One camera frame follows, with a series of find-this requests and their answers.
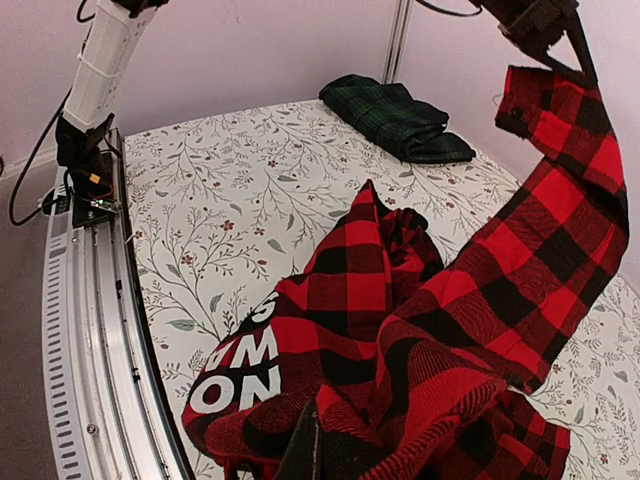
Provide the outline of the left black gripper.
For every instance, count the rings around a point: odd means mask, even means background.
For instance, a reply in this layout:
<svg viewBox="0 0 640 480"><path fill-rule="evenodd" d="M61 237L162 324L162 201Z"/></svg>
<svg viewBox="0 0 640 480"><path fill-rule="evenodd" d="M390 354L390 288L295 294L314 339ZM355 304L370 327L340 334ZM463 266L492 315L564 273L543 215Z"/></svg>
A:
<svg viewBox="0 0 640 480"><path fill-rule="evenodd" d="M471 0L489 12L500 32L527 55L545 53L542 62L576 85L597 85L598 77L574 0ZM566 32L579 70L550 56L548 49Z"/></svg>

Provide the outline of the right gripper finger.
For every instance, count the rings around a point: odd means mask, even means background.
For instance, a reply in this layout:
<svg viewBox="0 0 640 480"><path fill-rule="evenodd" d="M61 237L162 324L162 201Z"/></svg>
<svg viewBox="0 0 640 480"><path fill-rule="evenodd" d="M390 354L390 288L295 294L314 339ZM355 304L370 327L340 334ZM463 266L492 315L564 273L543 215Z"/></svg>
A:
<svg viewBox="0 0 640 480"><path fill-rule="evenodd" d="M304 407L275 478L277 480L320 478L320 422L315 402L309 402Z"/></svg>

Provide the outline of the red black plaid shirt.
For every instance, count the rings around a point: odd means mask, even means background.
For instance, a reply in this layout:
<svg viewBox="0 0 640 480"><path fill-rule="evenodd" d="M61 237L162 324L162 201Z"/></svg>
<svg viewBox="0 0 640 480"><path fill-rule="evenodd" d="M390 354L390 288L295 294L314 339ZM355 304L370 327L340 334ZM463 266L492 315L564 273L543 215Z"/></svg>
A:
<svg viewBox="0 0 640 480"><path fill-rule="evenodd" d="M598 89L511 67L496 124L541 161L444 264L372 182L299 275L210 355L182 414L227 478L276 479L309 402L319 479L559 479L566 428L528 396L629 241L619 144Z"/></svg>

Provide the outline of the dark green plaid skirt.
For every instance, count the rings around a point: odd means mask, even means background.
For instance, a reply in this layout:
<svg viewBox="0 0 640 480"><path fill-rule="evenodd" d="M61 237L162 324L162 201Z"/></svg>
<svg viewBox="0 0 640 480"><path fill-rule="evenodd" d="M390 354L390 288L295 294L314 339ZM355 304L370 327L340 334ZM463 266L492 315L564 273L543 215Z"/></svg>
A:
<svg viewBox="0 0 640 480"><path fill-rule="evenodd" d="M319 99L367 140L410 164L469 162L476 152L447 130L449 115L414 99L400 83L382 84L356 74L340 77Z"/></svg>

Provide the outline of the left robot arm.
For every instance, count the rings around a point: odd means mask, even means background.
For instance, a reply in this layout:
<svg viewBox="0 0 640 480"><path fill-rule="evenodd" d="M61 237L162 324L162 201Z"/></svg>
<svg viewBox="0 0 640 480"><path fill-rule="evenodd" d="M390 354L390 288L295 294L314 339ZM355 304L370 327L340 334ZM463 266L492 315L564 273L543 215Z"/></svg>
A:
<svg viewBox="0 0 640 480"><path fill-rule="evenodd" d="M99 1L78 55L72 87L58 114L57 163L98 183L109 168L100 145L111 104L142 33L164 1ZM525 55L584 87L598 84L576 1L474 1L469 17L490 13Z"/></svg>

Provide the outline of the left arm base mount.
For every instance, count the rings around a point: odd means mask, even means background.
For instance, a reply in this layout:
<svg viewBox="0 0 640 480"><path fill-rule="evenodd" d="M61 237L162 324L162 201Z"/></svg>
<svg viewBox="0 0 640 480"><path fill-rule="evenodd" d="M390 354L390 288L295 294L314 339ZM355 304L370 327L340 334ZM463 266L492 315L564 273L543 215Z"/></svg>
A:
<svg viewBox="0 0 640 480"><path fill-rule="evenodd" d="M88 131L76 128L64 118L57 122L56 160L64 170L63 185L71 202L74 228L109 221L121 209L114 168L122 152L109 138L110 121Z"/></svg>

